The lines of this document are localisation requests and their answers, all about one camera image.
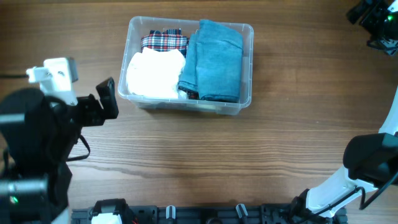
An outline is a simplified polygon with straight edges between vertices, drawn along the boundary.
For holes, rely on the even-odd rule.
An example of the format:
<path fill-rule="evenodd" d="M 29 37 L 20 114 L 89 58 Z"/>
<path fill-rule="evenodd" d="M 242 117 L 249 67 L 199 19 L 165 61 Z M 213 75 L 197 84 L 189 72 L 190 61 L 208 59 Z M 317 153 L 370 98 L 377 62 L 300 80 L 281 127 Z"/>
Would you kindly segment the white cloth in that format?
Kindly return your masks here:
<path fill-rule="evenodd" d="M 145 47 L 134 54 L 127 67 L 128 92 L 148 98 L 185 99 L 187 94 L 178 89 L 185 64 L 177 49 L 158 52 Z"/>

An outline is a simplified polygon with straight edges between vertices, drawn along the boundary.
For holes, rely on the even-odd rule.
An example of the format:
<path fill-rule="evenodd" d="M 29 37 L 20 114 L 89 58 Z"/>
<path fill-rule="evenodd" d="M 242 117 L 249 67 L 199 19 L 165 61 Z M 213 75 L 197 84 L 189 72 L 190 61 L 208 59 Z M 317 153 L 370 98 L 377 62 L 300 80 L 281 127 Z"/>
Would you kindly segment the clear plastic storage container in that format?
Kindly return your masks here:
<path fill-rule="evenodd" d="M 212 112 L 216 114 L 237 115 L 247 108 L 252 101 L 252 66 L 254 50 L 254 29 L 249 24 L 223 22 L 223 26 L 236 30 L 243 36 L 243 62 L 240 84 L 240 99 L 238 103 L 219 101 L 177 100 L 169 98 L 146 98 L 130 94 L 127 88 L 126 73 L 129 62 L 135 53 L 141 51 L 141 37 L 150 30 L 181 29 L 183 35 L 189 36 L 200 28 L 199 21 L 168 19 L 161 17 L 135 16 L 129 21 L 123 63 L 118 83 L 118 93 L 121 98 L 129 100 L 139 108 L 171 109 Z"/>

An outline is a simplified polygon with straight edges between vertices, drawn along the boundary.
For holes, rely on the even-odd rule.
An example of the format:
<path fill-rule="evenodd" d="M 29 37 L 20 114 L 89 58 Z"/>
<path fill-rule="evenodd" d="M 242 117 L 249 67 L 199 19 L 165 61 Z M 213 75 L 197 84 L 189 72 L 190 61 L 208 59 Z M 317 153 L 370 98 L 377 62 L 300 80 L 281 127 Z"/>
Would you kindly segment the plaid cloth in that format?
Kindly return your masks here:
<path fill-rule="evenodd" d="M 182 35 L 181 29 L 168 29 L 164 32 L 151 30 L 141 38 L 141 49 L 147 47 L 158 52 L 178 50 L 185 57 L 185 68 L 178 81 L 178 89 L 188 95 L 189 100 L 198 100 L 197 84 L 197 34 L 190 37 Z"/>

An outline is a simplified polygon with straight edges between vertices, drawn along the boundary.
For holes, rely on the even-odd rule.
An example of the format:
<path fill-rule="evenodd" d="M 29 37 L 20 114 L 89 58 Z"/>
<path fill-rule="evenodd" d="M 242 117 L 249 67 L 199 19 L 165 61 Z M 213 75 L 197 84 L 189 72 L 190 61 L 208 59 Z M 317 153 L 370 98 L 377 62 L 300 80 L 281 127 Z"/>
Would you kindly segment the blue towel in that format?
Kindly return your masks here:
<path fill-rule="evenodd" d="M 211 20 L 201 20 L 200 28 L 188 42 L 178 89 L 194 100 L 237 103 L 243 43 L 243 36 L 236 30 Z"/>

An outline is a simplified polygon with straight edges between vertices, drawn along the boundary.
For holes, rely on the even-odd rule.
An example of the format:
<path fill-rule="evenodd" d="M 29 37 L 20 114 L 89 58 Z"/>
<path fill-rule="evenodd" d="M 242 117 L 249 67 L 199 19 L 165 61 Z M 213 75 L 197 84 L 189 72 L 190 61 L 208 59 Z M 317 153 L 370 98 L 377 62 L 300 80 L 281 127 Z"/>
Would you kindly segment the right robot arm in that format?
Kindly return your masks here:
<path fill-rule="evenodd" d="M 347 14 L 370 34 L 366 45 L 388 55 L 397 53 L 397 1 L 360 1 Z M 292 223 L 335 223 L 337 213 L 360 198 L 364 210 L 389 186 L 397 185 L 397 100 L 378 133 L 354 137 L 343 165 L 317 187 L 303 191 L 288 207 Z"/>

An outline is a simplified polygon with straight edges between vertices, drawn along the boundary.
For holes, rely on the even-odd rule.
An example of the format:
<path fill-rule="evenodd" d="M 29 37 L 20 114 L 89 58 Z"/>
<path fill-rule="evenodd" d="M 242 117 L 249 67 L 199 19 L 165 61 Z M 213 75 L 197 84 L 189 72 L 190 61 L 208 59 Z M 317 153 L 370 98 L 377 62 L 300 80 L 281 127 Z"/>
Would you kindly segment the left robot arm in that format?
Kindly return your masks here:
<path fill-rule="evenodd" d="M 11 93 L 1 102 L 1 134 L 7 149 L 1 172 L 1 223 L 52 223 L 67 213 L 74 145 L 81 130 L 118 117 L 114 80 L 96 86 L 99 98 L 79 97 L 75 106 L 37 88 Z"/>

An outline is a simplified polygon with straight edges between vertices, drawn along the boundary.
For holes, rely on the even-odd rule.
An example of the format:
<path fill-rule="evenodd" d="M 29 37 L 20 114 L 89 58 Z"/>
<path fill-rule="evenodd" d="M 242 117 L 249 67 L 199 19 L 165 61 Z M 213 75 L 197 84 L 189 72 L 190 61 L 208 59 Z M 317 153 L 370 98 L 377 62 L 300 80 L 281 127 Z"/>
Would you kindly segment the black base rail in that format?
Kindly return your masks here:
<path fill-rule="evenodd" d="M 273 223 L 295 223 L 301 220 L 294 216 L 288 219 L 288 205 L 282 204 L 262 204 L 258 206 L 247 206 L 248 223 L 253 224 L 273 224 Z M 139 223 L 169 223 L 166 219 L 166 208 L 156 206 L 131 206 Z M 76 209 L 72 211 L 72 224 L 90 223 L 93 208 Z M 209 219 L 217 218 L 221 223 L 242 223 L 243 220 L 238 217 L 235 207 L 178 207 L 176 208 L 176 217 L 174 223 L 196 223 L 205 224 Z M 307 220 L 307 223 L 338 223 L 348 224 L 346 209 L 339 209 L 332 218 L 313 218 Z"/>

